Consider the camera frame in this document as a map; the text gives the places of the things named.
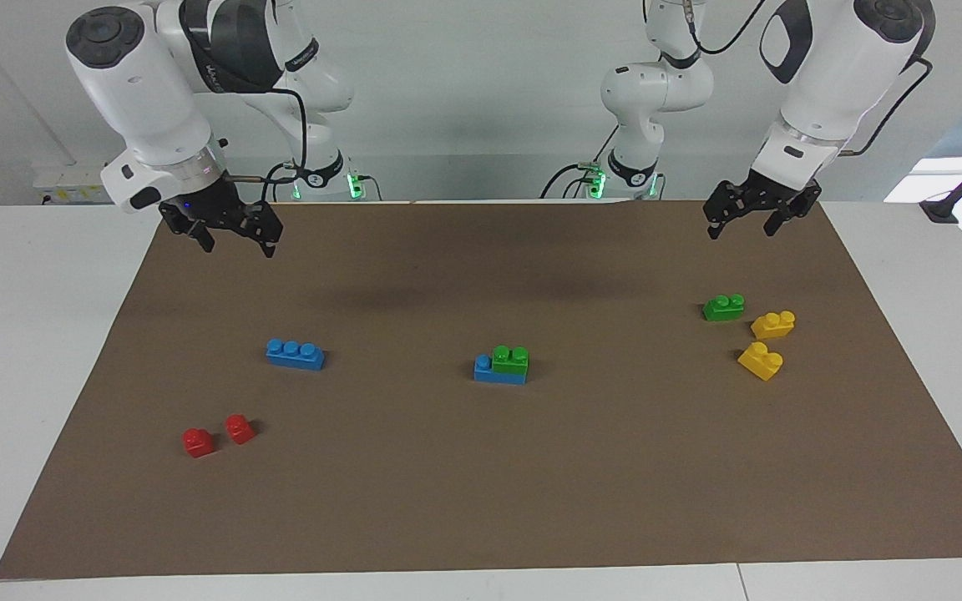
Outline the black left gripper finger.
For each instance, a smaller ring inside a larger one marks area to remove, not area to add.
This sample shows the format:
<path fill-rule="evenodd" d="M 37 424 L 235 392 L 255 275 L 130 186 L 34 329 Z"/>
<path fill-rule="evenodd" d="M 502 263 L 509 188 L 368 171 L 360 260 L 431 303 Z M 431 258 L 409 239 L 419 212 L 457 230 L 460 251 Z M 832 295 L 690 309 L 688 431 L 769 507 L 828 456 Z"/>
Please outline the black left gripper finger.
<path fill-rule="evenodd" d="M 783 225 L 791 220 L 802 218 L 807 213 L 807 199 L 791 199 L 787 203 L 780 205 L 770 217 L 767 218 L 763 226 L 766 236 L 774 236 Z"/>
<path fill-rule="evenodd" d="M 747 210 L 742 188 L 732 182 L 718 183 L 705 201 L 707 235 L 711 240 L 717 240 L 726 225 L 739 220 L 745 213 Z"/>

